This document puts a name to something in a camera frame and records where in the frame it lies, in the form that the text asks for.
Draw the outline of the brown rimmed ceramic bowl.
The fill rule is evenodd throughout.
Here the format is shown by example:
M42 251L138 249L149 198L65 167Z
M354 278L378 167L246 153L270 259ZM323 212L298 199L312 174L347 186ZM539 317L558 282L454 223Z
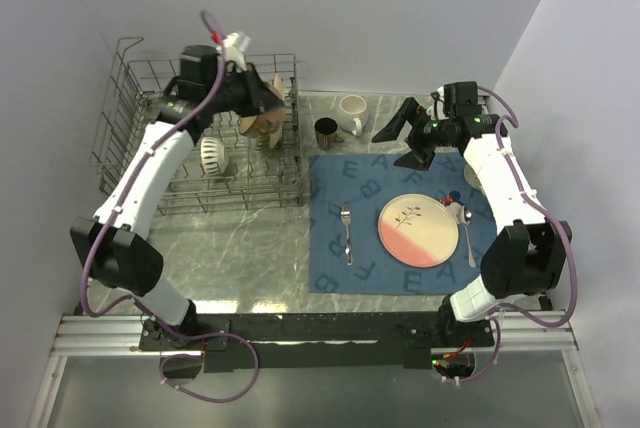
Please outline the brown rimmed ceramic bowl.
M281 137L286 109L276 108L260 115L242 117L239 121L239 133L251 139L267 139L276 146Z

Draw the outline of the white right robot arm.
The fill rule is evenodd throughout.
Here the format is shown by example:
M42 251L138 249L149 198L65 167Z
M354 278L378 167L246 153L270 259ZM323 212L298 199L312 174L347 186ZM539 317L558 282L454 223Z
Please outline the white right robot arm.
M484 96L503 100L474 81L438 88L431 95L431 108L408 97L372 138L375 143L395 140L409 125L405 140L409 151L395 164L416 171L430 168L437 149L458 149L492 210L497 236L481 259L479 275L447 296L438 311L438 337L452 347L463 344L472 326L500 309L516 311L544 328L558 328L570 320L577 304L577 291L572 289L564 316L555 322L516 304L525 296L555 288L564 270L572 284L577 282L572 232L540 204L519 167L508 133L519 125L515 112L508 108L498 116L486 111Z

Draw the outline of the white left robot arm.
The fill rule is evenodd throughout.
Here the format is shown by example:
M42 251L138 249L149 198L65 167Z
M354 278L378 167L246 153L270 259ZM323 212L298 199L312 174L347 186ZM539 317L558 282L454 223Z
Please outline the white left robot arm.
M183 49L180 68L151 104L153 116L118 185L90 218L71 226L82 264L80 303L85 314L101 317L115 303L96 310L89 282L123 291L117 303L133 301L163 327L162 337L185 350L199 333L192 300L163 275L163 256L149 243L154 214L178 168L219 113L262 115L282 107L281 98L230 40Z

